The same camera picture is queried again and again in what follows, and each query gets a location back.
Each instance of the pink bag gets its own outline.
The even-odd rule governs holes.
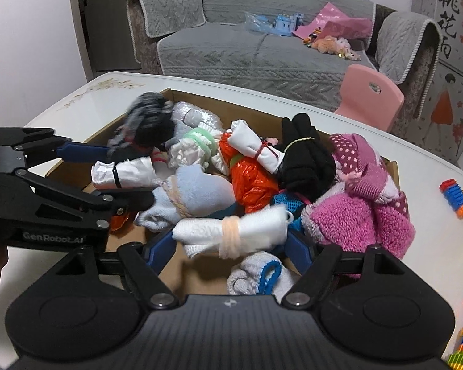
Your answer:
[[[350,18],[331,3],[327,3],[311,23],[299,27],[293,34],[306,39],[318,27],[322,30],[319,38],[334,36],[359,39],[370,37],[372,34],[370,19]]]

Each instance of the red dress drawing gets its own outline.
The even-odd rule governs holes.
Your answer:
[[[452,74],[446,75],[446,82],[442,87],[442,92],[437,101],[436,107],[431,115],[431,123],[428,126],[427,132],[423,137],[423,143],[426,142],[427,136],[431,130],[432,124],[437,125],[437,136],[439,147],[441,147],[441,125],[452,125],[453,124],[453,107],[451,106],[451,98],[449,96],[448,84],[454,83],[456,79]]]

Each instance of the plush toy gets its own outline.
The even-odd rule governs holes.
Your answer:
[[[346,51],[346,53],[342,54],[342,58],[350,61],[360,61],[361,57],[359,53],[356,53],[353,50]]]
[[[351,61],[360,61],[360,54],[352,50],[349,41],[344,37],[336,39],[333,36],[326,36],[324,39],[319,39],[312,44],[312,48],[317,49],[320,53],[334,54]]]
[[[322,54],[339,54],[339,46],[336,37],[326,36],[323,39],[318,39],[312,44],[312,48],[318,50]]]
[[[340,37],[336,44],[338,45],[338,53],[344,51],[345,53],[349,52],[352,49],[350,42],[344,37]]]

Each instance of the white sock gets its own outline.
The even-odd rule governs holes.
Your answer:
[[[241,217],[238,220],[240,254],[270,250],[285,243],[287,213],[286,207],[278,204]],[[213,218],[184,218],[173,229],[173,239],[184,244],[189,258],[219,251],[222,236],[221,220]]]
[[[91,180],[97,189],[116,189],[113,168],[115,164],[105,164],[98,161],[91,168]],[[122,188],[142,188],[158,186],[156,172],[152,166],[151,158],[140,157],[132,161],[123,161],[116,164]]]
[[[272,294],[281,303],[299,279],[300,275],[283,266],[276,256],[257,252],[233,268],[227,289],[230,295]]]
[[[255,157],[262,146],[261,139],[249,128],[244,120],[231,123],[232,134],[228,138],[231,147],[247,157]],[[274,174],[283,161],[285,154],[274,147],[263,147],[257,157],[257,162],[269,173]]]
[[[208,139],[208,137],[200,133],[199,130],[210,135],[212,139]],[[222,134],[223,132],[217,131],[203,122],[199,123],[197,128],[190,129],[190,131],[181,135],[178,142],[170,146],[168,150],[169,166],[178,168],[193,164],[201,164],[207,169],[209,163],[212,163],[222,174],[229,175],[230,169],[225,164],[225,160],[218,146]],[[206,146],[207,149],[203,150],[201,146]]]
[[[182,166],[175,176],[181,202],[194,217],[206,217],[235,203],[232,184],[222,176],[205,174],[200,165]],[[161,186],[153,193],[153,206],[138,213],[135,224],[157,232],[176,224],[181,216]]]

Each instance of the orange plastic bag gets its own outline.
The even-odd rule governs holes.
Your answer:
[[[221,154],[230,166],[231,183],[238,204],[245,212],[256,212],[269,204],[278,193],[278,182],[256,160],[245,157],[228,144],[231,133],[224,133],[219,142]]]

